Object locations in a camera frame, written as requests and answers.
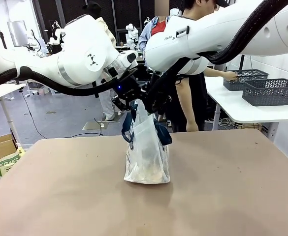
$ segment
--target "red shirt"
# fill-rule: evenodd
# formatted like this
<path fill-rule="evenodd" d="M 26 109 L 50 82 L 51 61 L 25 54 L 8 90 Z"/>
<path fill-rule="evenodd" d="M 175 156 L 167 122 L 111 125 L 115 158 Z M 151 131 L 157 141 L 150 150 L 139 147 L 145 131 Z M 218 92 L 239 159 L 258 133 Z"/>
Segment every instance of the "red shirt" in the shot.
<path fill-rule="evenodd" d="M 164 32 L 165 29 L 165 21 L 157 22 L 156 26 L 152 29 L 152 36 L 159 32 Z"/>

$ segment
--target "white sneaker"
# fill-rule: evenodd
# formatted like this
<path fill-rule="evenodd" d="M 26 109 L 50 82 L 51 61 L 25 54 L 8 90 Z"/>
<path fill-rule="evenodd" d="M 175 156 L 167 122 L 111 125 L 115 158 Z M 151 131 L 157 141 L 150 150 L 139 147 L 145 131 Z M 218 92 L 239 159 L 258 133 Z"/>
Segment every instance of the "white sneaker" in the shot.
<path fill-rule="evenodd" d="M 114 120 L 114 118 L 115 118 L 115 114 L 113 114 L 113 116 L 111 116 L 111 117 L 105 117 L 104 121 L 112 121 L 112 120 Z"/>

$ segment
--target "power cable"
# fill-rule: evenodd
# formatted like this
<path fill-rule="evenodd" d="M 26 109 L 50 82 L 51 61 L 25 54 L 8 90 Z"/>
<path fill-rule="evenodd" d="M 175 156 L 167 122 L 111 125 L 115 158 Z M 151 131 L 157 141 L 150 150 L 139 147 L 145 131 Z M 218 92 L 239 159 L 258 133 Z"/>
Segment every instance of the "power cable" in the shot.
<path fill-rule="evenodd" d="M 251 62 L 251 69 L 253 70 L 253 66 L 252 66 L 252 56 L 250 56 L 250 62 Z"/>
<path fill-rule="evenodd" d="M 181 10 L 181 7 L 182 7 L 182 3 L 183 3 L 183 0 L 181 1 L 180 7 L 179 7 L 179 11 Z"/>
<path fill-rule="evenodd" d="M 33 30 L 31 30 L 31 32 L 32 32 L 32 34 L 33 34 L 34 39 L 37 41 L 37 43 L 38 43 L 39 46 L 40 46 L 40 48 L 39 48 L 39 50 L 38 50 L 38 52 L 39 52 L 39 51 L 41 50 L 41 44 L 39 43 L 39 41 L 38 41 L 37 38 L 35 37 Z"/>
<path fill-rule="evenodd" d="M 214 120 L 209 119 L 209 120 L 206 120 L 205 123 L 214 124 Z M 227 129 L 227 127 L 230 127 L 232 125 L 232 122 L 229 118 L 223 118 L 223 119 L 219 119 L 218 125 L 220 127 Z"/>
<path fill-rule="evenodd" d="M 36 125 L 35 125 L 35 122 L 34 122 L 33 116 L 32 116 L 32 114 L 31 114 L 30 108 L 29 108 L 29 106 L 28 106 L 28 103 L 27 103 L 27 101 L 26 101 L 26 99 L 25 99 L 25 97 L 24 97 L 24 93 L 23 93 L 22 90 L 21 90 L 21 95 L 22 95 L 24 101 L 26 102 L 26 105 L 27 105 L 27 108 L 28 108 L 29 114 L 30 114 L 30 116 L 31 116 L 31 118 L 32 118 L 33 125 L 34 125 L 34 127 L 35 127 L 37 133 L 38 133 L 40 136 L 42 136 L 43 138 L 47 139 L 44 135 L 42 135 L 42 134 L 38 131 L 38 129 L 37 129 Z"/>
<path fill-rule="evenodd" d="M 24 97 L 23 91 L 21 90 L 20 93 L 21 93 L 21 95 L 22 95 L 22 97 L 23 97 L 23 99 L 24 99 L 24 101 L 25 101 L 25 103 L 26 103 L 26 105 L 27 105 L 27 108 L 28 108 L 28 111 L 29 111 L 29 115 L 31 116 L 31 119 L 32 119 L 32 121 L 33 121 L 33 125 L 34 125 L 37 133 L 38 133 L 41 137 L 47 139 L 47 138 L 46 138 L 44 135 L 42 135 L 42 134 L 39 132 L 39 130 L 37 129 L 37 126 L 36 126 L 36 124 L 35 124 L 35 122 L 34 122 L 34 119 L 33 119 L 32 113 L 31 113 L 31 111 L 30 111 L 29 105 L 28 105 L 28 103 L 27 103 L 27 101 L 26 101 L 26 99 L 25 99 L 25 97 Z M 101 124 L 100 124 L 96 119 L 94 119 L 94 120 L 95 120 L 95 121 L 99 124 L 99 126 L 100 126 L 100 133 L 81 133 L 81 134 L 76 134 L 76 135 L 73 135 L 73 136 L 71 136 L 71 137 L 65 137 L 65 138 L 74 138 L 74 137 L 76 137 L 76 136 L 80 136 L 80 135 L 84 135 L 84 134 L 97 134 L 97 135 L 99 135 L 99 136 L 103 136 Z"/>

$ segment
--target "yellow label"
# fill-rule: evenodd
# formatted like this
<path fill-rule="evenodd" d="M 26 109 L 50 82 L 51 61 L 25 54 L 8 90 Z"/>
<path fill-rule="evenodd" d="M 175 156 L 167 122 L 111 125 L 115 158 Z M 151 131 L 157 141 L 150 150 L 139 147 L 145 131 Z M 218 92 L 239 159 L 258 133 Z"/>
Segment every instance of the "yellow label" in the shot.
<path fill-rule="evenodd" d="M 17 152 L 19 153 L 19 156 L 22 157 L 25 154 L 25 151 L 22 147 L 17 149 Z"/>

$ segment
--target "black cap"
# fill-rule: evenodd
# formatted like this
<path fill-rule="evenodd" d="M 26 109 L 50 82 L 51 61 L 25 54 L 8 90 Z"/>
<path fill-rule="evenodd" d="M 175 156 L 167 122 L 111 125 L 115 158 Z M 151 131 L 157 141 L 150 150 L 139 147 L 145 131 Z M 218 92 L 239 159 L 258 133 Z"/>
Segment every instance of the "black cap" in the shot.
<path fill-rule="evenodd" d="M 221 6 L 221 7 L 228 7 L 229 4 L 226 2 L 226 0 L 216 0 L 216 4 L 218 6 Z"/>
<path fill-rule="evenodd" d="M 88 1 L 88 5 L 82 7 L 86 14 L 91 15 L 93 18 L 98 19 L 101 16 L 102 7 L 95 1 Z"/>

